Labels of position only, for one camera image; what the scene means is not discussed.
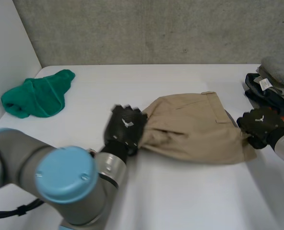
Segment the robotic arm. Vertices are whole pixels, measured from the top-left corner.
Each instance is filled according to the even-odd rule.
[[[253,109],[237,120],[239,127],[251,134],[249,143],[255,149],[270,145],[284,160],[284,121],[268,108]]]
[[[116,106],[95,159],[84,149],[57,149],[18,130],[0,129],[0,188],[16,184],[52,205],[60,230],[103,230],[127,156],[137,152],[147,116]]]

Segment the black glove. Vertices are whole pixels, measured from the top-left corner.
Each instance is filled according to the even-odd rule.
[[[284,128],[284,121],[268,108],[244,113],[243,117],[238,118],[237,124],[242,131],[252,135],[248,141],[255,149],[266,147],[269,134],[278,128]]]
[[[121,105],[116,105],[105,130],[105,144],[117,141],[128,148],[129,155],[135,154],[146,122],[147,115],[141,113],[140,109],[132,109],[130,106],[123,108]]]

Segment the gray folded clothing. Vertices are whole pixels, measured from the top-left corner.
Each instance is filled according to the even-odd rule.
[[[275,91],[279,95],[284,95],[284,85],[274,79],[271,74],[264,68],[263,65],[259,66],[256,71],[259,73],[262,79],[267,78],[269,82],[273,85],[274,88],[270,88],[271,90]]]
[[[274,79],[271,79],[271,76],[268,76],[268,77],[264,77],[264,75],[261,75],[262,74],[262,70],[261,68],[259,67],[257,72],[260,74],[259,77],[255,78],[254,79],[254,82],[258,83],[267,78],[269,80],[269,82],[273,85],[273,87],[270,87],[269,90],[272,90],[273,92],[277,93],[278,95],[280,95],[282,98],[284,98],[284,95],[282,94],[282,92],[284,92],[284,89],[280,88],[279,86],[277,86],[279,83],[274,80]]]
[[[284,85],[284,59],[264,57],[261,60],[263,68],[279,83]]]

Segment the concrete wall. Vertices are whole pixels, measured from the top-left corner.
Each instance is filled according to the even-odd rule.
[[[260,63],[284,0],[14,0],[43,66]]]

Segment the black cable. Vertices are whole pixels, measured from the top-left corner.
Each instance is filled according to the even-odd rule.
[[[12,216],[15,216],[15,215],[18,215],[20,217],[22,215],[25,215],[28,211],[31,211],[32,209],[35,209],[35,208],[41,206],[42,204],[44,204],[44,201],[42,201],[40,199],[36,199],[28,205],[19,206],[16,210],[0,211],[0,219],[12,217]]]

